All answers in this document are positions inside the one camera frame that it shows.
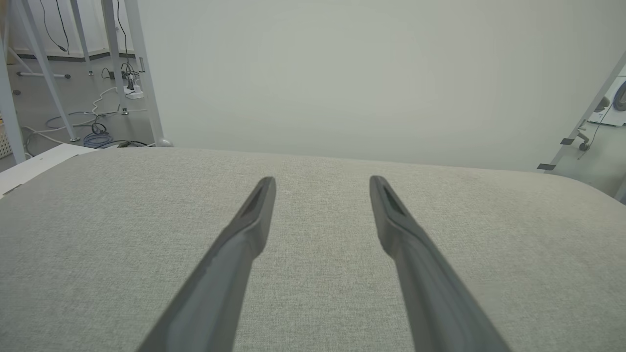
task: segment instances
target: gray floor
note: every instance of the gray floor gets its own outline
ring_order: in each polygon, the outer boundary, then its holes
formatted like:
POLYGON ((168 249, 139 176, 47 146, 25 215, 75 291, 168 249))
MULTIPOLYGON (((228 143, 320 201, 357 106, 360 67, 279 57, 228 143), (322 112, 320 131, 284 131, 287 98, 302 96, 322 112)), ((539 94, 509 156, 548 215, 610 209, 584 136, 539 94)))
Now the gray floor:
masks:
MULTIPOLYGON (((24 60, 34 72, 41 72, 37 60, 24 60)), ((113 69, 111 58, 102 58, 92 61, 94 76, 88 76, 85 63, 74 63, 65 61, 50 61, 50 65, 54 73, 70 74, 71 78, 57 78, 56 83, 59 86, 59 94, 63 108, 66 113, 74 111, 91 111, 93 101, 100 97, 100 93, 115 86, 115 81, 109 78, 103 79, 100 76, 101 70, 107 67, 113 69)), ((131 59, 131 65, 135 65, 135 61, 131 59)), ((11 89, 20 90, 21 95, 14 95, 15 109, 18 114, 20 126, 32 127, 35 130, 46 130, 46 120, 59 116, 52 96, 48 91, 48 86, 43 77, 26 77, 17 76, 16 72, 25 71, 20 65, 9 65, 9 78, 11 80, 11 89)), ((113 111, 119 104, 118 95, 115 90, 109 91, 104 95, 104 99, 98 102, 97 111, 113 111)), ((128 109, 144 109, 146 107, 145 99, 131 100, 126 99, 128 109)), ((72 123, 79 123, 90 120, 89 115, 75 114, 69 116, 72 123)), ((111 136, 118 140, 138 140, 144 143, 152 143, 152 132, 150 130, 150 122, 147 112, 138 111, 131 112, 129 115, 110 115, 99 120, 107 127, 111 136)), ((63 125, 61 119, 52 122, 56 127, 63 125)), ((91 133, 90 127, 74 128, 76 134, 81 140, 72 144, 83 145, 83 137, 91 133)), ((23 131, 24 140, 28 136, 28 131, 23 131)), ((70 143, 68 132, 60 130, 47 133, 50 137, 62 142, 70 143)), ((40 154, 57 146, 43 137, 34 136, 29 143, 29 150, 34 154, 40 154)), ((0 159, 0 172, 13 167, 15 160, 13 155, 0 159)))

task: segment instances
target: black baseboard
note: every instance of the black baseboard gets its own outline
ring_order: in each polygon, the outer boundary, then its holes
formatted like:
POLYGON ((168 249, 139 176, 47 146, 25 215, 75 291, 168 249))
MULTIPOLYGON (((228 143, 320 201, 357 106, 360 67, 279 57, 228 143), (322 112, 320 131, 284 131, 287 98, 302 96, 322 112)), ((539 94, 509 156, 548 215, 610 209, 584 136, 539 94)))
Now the black baseboard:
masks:
MULTIPOLYGON (((35 55, 31 54, 18 54, 18 56, 22 59, 35 59, 35 55)), ((90 55, 89 60, 95 60, 100 58, 105 58, 107 56, 111 56, 111 53, 101 53, 96 55, 90 55)), ((126 54, 120 53, 120 58, 125 58, 126 54)), ((135 54, 128 54, 129 58, 135 58, 135 54)), ((74 58, 72 56, 52 56, 48 55, 48 60, 50 61, 69 61, 75 63, 83 63, 85 62, 85 58, 74 58)))

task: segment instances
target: white board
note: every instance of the white board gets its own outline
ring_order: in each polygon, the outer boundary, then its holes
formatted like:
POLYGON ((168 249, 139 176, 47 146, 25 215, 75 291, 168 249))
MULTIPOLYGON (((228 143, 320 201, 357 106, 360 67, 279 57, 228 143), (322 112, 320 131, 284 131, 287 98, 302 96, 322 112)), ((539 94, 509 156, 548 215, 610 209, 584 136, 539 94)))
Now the white board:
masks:
POLYGON ((626 50, 623 0, 139 4, 178 147, 535 170, 626 50))

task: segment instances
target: white basket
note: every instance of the white basket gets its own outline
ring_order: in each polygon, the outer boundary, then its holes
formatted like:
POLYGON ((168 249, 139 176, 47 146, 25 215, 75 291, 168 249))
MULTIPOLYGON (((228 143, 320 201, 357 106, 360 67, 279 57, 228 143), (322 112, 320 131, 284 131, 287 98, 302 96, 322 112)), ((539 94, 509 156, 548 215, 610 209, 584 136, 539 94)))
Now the white basket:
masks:
POLYGON ((11 155, 13 151, 11 150, 11 145, 9 144, 9 140, 6 138, 6 133, 4 132, 4 125, 0 125, 0 159, 6 157, 7 155, 11 155))

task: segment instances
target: washing machine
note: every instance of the washing machine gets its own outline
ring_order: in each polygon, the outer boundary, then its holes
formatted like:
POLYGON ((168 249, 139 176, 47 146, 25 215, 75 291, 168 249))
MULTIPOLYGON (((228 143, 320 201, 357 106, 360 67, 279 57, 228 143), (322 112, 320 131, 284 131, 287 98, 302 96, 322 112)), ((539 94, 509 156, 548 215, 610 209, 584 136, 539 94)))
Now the washing machine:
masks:
POLYGON ((589 122, 603 125, 626 125, 626 67, 608 89, 589 122))

